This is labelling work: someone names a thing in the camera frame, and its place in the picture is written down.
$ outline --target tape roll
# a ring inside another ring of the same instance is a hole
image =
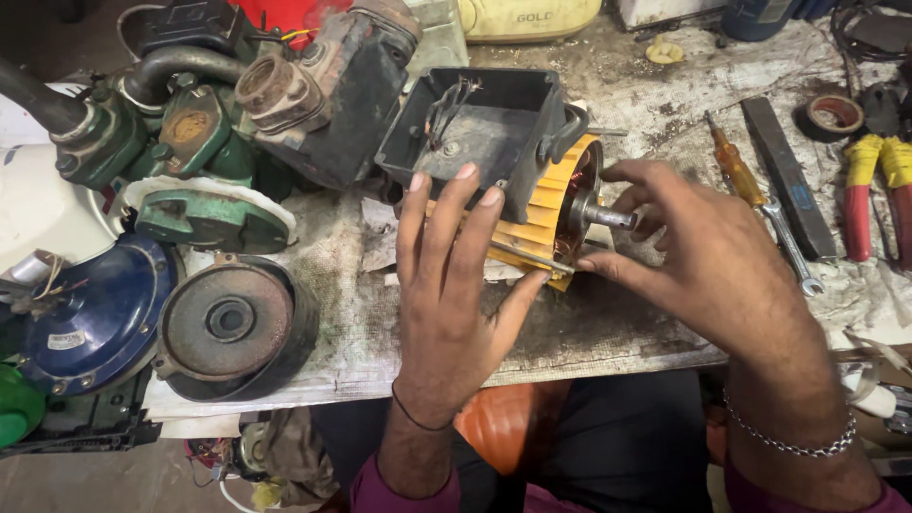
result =
[[[824,94],[798,111],[798,128],[819,142],[836,142],[852,135],[865,124],[865,112],[854,101]]]

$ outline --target hand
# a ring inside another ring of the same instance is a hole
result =
[[[395,387],[412,417],[428,426],[446,424],[497,369],[551,276],[544,270],[529,273],[497,312],[481,314],[484,259],[503,191],[488,189],[453,243],[478,185],[477,166],[462,166],[426,220],[431,179],[416,173],[402,203],[396,241],[402,368]]]
[[[578,268],[630,288],[732,356],[775,357],[778,341],[823,341],[792,270],[740,198],[691,185],[658,161],[621,161],[602,178],[633,184],[617,198],[618,212],[652,205],[632,238],[646,240],[665,226],[655,245],[667,252],[665,263],[646,267],[599,252]]]

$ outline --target silver chain bracelet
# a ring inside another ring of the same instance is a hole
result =
[[[808,449],[806,447],[800,447],[798,445],[787,445],[783,442],[773,440],[769,436],[762,434],[759,431],[757,431],[756,429],[754,429],[753,427],[745,424],[744,421],[741,419],[741,416],[738,415],[738,412],[734,411],[734,409],[731,408],[731,401],[729,400],[729,391],[723,388],[722,395],[725,398],[725,409],[729,411],[731,418],[738,421],[738,424],[740,424],[742,428],[747,430],[747,432],[750,433],[751,436],[756,436],[757,438],[760,438],[765,444],[772,445],[783,452],[792,453],[793,455],[798,455],[798,456],[810,456],[810,457],[815,457],[815,458],[818,458],[821,456],[832,457],[832,456],[838,455],[840,453],[843,453],[845,451],[845,449],[848,449],[849,445],[852,444],[852,439],[855,437],[855,417],[852,415],[852,411],[849,410],[849,422],[845,425],[845,433],[843,433],[843,435],[839,437],[839,440],[836,440],[829,446],[823,447],[820,449]]]

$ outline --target wrench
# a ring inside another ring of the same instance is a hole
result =
[[[807,266],[807,261],[804,260],[801,250],[798,249],[798,243],[795,242],[792,230],[789,229],[785,216],[782,214],[782,204],[776,198],[771,197],[769,202],[760,205],[760,209],[770,219],[772,227],[779,237],[779,242],[785,246],[785,251],[789,254],[789,259],[792,260],[792,267],[798,273],[798,283],[801,285],[804,295],[808,298],[813,298],[817,294],[823,294],[824,284],[820,283],[811,274],[811,269]]]

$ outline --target maroon sleeve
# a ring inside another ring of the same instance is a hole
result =
[[[450,471],[450,479],[437,494],[421,500],[402,497],[389,489],[377,469],[377,455],[361,467],[351,485],[351,513],[459,513],[459,474]]]
[[[912,513],[912,507],[899,492],[887,483],[881,483],[884,491],[877,502],[854,513]],[[725,464],[725,495],[734,513],[823,513],[771,495],[748,481],[728,462]]]

